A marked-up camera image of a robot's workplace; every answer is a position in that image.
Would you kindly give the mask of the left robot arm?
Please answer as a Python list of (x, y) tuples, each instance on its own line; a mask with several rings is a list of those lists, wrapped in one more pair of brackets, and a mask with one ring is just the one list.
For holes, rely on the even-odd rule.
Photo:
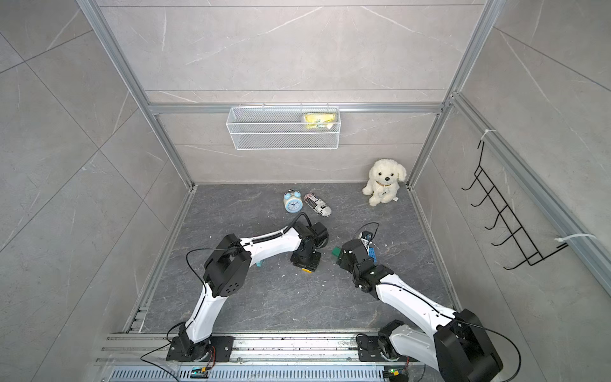
[(197, 278), (202, 292), (189, 320), (178, 326), (178, 335), (170, 342), (168, 361), (199, 361), (213, 350), (213, 326), (229, 296), (243, 287), (251, 266), (273, 256), (291, 253), (291, 263), (314, 272), (320, 264), (320, 249), (329, 240), (323, 223), (312, 223), (299, 213), (305, 223), (294, 218), (288, 226), (258, 237), (239, 238), (229, 234), (214, 248), (205, 262), (205, 271)]

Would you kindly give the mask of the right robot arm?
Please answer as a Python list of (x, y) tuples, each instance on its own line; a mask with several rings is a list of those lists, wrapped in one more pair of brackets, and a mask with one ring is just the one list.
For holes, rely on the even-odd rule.
[(470, 310), (456, 312), (407, 285), (390, 268), (375, 264), (364, 243), (341, 247), (337, 265), (351, 273), (355, 287), (399, 311), (408, 323), (394, 320), (375, 336), (358, 335), (366, 360), (414, 358), (437, 370), (445, 381), (490, 381), (504, 368), (493, 345), (492, 330)]

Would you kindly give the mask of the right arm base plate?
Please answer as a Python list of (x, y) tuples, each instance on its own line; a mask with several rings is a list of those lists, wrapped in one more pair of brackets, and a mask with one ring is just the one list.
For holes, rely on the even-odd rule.
[(401, 356), (397, 354), (388, 355), (383, 350), (377, 335), (367, 335), (359, 333), (355, 337), (358, 359), (360, 362), (407, 362), (416, 361), (413, 357)]

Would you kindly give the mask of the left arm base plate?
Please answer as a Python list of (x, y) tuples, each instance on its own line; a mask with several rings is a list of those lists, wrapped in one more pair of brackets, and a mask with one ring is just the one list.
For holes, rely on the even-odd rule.
[(232, 336), (211, 336), (195, 344), (186, 336), (176, 336), (170, 342), (165, 359), (177, 362), (229, 362), (234, 340)]

